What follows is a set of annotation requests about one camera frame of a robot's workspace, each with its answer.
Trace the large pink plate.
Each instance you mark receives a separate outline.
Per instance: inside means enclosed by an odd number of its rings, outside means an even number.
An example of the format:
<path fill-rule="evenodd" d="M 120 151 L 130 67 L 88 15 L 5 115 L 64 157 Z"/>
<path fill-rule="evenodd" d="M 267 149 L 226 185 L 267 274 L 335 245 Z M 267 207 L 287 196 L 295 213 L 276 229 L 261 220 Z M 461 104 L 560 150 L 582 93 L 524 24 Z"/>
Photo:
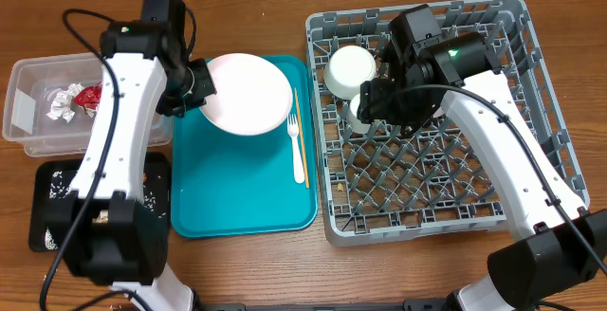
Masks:
<path fill-rule="evenodd" d="M 216 92 L 200 108 L 217 128 L 237 136 L 258 136 L 280 126 L 293 96 L 286 75 L 270 61 L 230 53 L 208 62 Z"/>

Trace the cream bowl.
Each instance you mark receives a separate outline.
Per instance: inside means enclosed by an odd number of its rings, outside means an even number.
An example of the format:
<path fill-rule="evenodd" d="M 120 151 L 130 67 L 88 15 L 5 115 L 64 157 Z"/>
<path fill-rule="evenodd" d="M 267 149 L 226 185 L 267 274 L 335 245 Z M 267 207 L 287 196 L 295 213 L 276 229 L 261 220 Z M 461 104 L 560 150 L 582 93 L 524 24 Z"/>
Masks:
<path fill-rule="evenodd" d="M 344 46 L 330 57 L 323 71 L 323 80 L 334 96 L 351 100 L 359 93 L 360 86 L 372 80 L 376 73 L 376 60 L 367 49 Z"/>

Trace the cream plastic cup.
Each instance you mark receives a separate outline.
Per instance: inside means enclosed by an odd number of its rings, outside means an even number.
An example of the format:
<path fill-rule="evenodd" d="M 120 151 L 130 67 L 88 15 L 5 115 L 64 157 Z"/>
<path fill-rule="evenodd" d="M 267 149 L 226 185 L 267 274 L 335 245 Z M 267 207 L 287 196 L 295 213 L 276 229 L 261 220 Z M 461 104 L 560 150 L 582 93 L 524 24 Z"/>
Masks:
<path fill-rule="evenodd" d="M 371 125 L 363 123 L 358 119 L 359 104 L 360 94 L 357 94 L 348 103 L 348 112 L 346 119 L 353 132 L 361 135 L 366 135 Z"/>

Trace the red snack wrapper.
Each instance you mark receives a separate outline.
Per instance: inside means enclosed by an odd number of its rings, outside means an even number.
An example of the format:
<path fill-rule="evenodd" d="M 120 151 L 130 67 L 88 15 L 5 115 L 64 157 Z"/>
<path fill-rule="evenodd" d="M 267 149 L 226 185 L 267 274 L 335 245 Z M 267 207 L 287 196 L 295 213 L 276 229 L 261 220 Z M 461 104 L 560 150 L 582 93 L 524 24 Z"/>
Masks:
<path fill-rule="evenodd" d="M 98 82 L 96 85 L 87 86 L 73 98 L 73 102 L 80 106 L 87 116 L 93 118 L 97 113 L 101 101 L 101 90 L 101 82 Z"/>

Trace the white napkin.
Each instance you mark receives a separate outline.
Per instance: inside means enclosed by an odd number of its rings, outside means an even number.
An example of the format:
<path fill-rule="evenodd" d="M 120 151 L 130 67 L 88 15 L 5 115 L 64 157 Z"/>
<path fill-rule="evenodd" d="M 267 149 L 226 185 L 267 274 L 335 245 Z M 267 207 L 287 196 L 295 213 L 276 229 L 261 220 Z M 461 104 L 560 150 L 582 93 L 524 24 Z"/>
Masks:
<path fill-rule="evenodd" d="M 55 94 L 46 116 L 52 120 L 63 119 L 69 123 L 76 114 L 72 109 L 72 102 L 83 89 L 81 83 L 71 83 L 66 90 L 60 89 Z"/>

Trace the peanut and rice scraps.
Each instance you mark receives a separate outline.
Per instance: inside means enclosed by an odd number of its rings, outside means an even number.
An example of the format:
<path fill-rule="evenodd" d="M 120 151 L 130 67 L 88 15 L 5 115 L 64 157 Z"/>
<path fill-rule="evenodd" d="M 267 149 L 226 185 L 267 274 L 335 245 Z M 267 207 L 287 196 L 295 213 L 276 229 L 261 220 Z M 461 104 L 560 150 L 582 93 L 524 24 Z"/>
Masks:
<path fill-rule="evenodd" d="M 48 197 L 65 198 L 68 186 L 75 170 L 61 170 L 52 173 Z M 153 212 L 159 219 L 167 220 L 169 207 L 169 178 L 165 169 L 161 169 L 159 174 L 147 176 L 147 181 L 143 182 L 144 207 Z"/>

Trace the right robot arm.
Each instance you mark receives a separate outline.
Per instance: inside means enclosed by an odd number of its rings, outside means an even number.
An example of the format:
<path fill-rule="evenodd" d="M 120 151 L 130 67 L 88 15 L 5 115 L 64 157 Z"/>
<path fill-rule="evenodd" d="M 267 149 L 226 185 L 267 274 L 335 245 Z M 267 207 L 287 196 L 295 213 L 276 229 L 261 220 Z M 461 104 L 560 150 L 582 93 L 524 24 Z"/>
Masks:
<path fill-rule="evenodd" d="M 606 214 L 587 210 L 525 123 L 492 44 L 448 38 L 427 5 L 400 12 L 388 30 L 384 79 L 365 82 L 358 119 L 405 133 L 442 111 L 462 131 L 500 197 L 514 243 L 491 253 L 487 275 L 432 300 L 443 310 L 534 310 L 606 269 Z"/>

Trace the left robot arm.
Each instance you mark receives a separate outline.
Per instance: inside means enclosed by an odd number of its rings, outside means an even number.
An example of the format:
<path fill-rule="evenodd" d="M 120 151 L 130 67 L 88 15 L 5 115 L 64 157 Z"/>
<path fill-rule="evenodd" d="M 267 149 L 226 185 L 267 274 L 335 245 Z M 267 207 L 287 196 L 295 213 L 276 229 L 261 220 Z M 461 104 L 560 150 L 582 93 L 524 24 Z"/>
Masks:
<path fill-rule="evenodd" d="M 142 310 L 198 310 L 168 265 L 169 224 L 146 208 L 143 169 L 155 115 L 184 117 L 215 93 L 193 59 L 193 12 L 182 0 L 143 0 L 140 17 L 110 20 L 94 55 L 101 100 L 81 165 L 63 198 L 46 203 L 56 265 Z"/>

